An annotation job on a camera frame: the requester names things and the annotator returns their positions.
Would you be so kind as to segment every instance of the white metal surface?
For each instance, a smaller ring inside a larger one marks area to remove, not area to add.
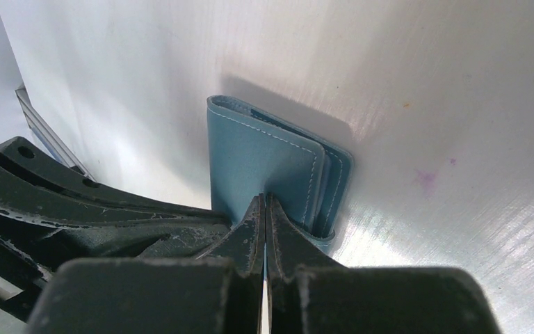
[[[534,333],[534,0],[2,1],[34,107],[98,180],[209,206],[205,98],[355,156],[331,255],[453,265]]]

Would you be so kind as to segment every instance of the blue leather wallet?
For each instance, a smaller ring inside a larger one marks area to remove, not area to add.
[[[253,196],[273,193],[299,228],[331,236],[351,155],[234,97],[207,102],[212,209],[238,223]]]

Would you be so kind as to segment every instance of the screw hole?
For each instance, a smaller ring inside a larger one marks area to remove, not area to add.
[[[33,159],[35,157],[34,153],[27,147],[25,146],[19,146],[17,151],[23,156],[23,157],[26,157],[27,159]]]
[[[89,179],[83,179],[83,184],[88,186],[89,188],[99,188],[99,183],[89,180]]]

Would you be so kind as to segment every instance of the scratch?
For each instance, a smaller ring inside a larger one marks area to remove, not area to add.
[[[177,236],[177,235],[174,235],[173,237],[171,237],[171,239],[173,240],[179,240],[183,245],[187,246],[187,244],[185,243],[185,241],[181,240],[181,237]]]
[[[62,228],[56,229],[56,230],[54,230],[54,231],[52,231],[52,232],[46,234],[45,236],[39,238],[38,240],[48,239],[48,238],[52,237],[53,235],[55,235],[56,233],[58,233],[58,232],[60,232],[60,231],[62,231],[62,230],[63,230]]]

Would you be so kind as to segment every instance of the white stitching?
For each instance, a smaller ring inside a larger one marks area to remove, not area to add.
[[[285,139],[283,138],[280,138],[278,136],[274,136],[272,134],[269,134],[261,129],[257,129],[256,127],[252,127],[246,123],[243,123],[243,122],[240,122],[238,120],[235,120],[233,118],[230,118],[230,117],[227,117],[227,116],[224,116],[224,115],[220,115],[219,113],[216,113],[215,111],[211,110],[211,109],[208,109],[211,113],[213,113],[214,115],[216,116],[220,116],[220,117],[223,117],[223,118],[226,118],[227,120],[231,120],[232,122],[236,122],[236,123],[240,123],[246,127],[249,127],[251,129],[254,129],[254,130],[257,130],[258,132],[262,132],[264,134],[266,134],[267,136],[271,136],[273,138],[276,138],[276,139],[279,139],[281,141],[284,141],[286,143],[288,143],[289,145],[292,145],[292,146],[296,146],[297,148],[301,148],[302,150],[304,151],[308,151],[310,153],[312,153],[312,155],[314,155],[314,160],[312,161],[312,170],[310,171],[310,182],[309,182],[309,186],[308,186],[308,194],[307,194],[307,198],[306,198],[306,206],[304,208],[304,215],[302,216],[302,228],[304,228],[306,226],[306,214],[308,213],[308,203],[310,201],[310,194],[311,194],[311,191],[312,191],[312,180],[314,178],[314,166],[316,165],[316,153],[312,152],[311,150],[308,150],[307,148],[303,148],[302,146],[298,146],[294,143],[290,143],[288,141],[286,141]]]
[[[328,213],[326,214],[326,219],[324,220],[321,234],[324,233],[324,229],[326,228],[326,225],[328,224],[328,216],[330,215],[330,211],[332,210],[332,206],[334,205],[334,198],[337,196],[337,191],[339,190],[339,185],[341,184],[341,177],[343,176],[343,161],[341,160],[341,158],[339,158],[338,155],[336,155],[333,152],[330,152],[329,150],[325,149],[325,151],[337,157],[337,159],[339,160],[339,163],[341,164],[341,170],[339,171],[339,181],[337,181],[337,187],[334,188],[334,193],[332,194],[332,200],[330,201],[330,207],[328,208]]]
[[[273,125],[275,127],[279,127],[278,125],[273,124],[269,120],[263,119],[262,117],[259,117],[257,115],[253,115],[253,117],[255,117],[258,120],[262,120],[264,122],[267,122],[267,123],[269,123],[269,124],[271,124],[271,125]],[[323,224],[323,228],[322,228],[321,234],[324,233],[324,230],[326,229],[326,225],[328,224],[328,217],[330,216],[330,212],[332,211],[332,207],[334,206],[334,199],[337,196],[337,191],[339,190],[339,185],[341,184],[341,177],[343,177],[343,161],[341,160],[341,158],[339,158],[339,156],[336,155],[335,153],[333,153],[331,150],[327,150],[326,148],[324,150],[327,153],[330,153],[330,154],[334,155],[339,160],[339,163],[341,164],[341,170],[339,171],[339,179],[337,180],[337,186],[334,188],[334,193],[332,194],[332,199],[330,200],[330,207],[328,208],[328,212],[327,212],[326,218],[324,220],[324,224]]]

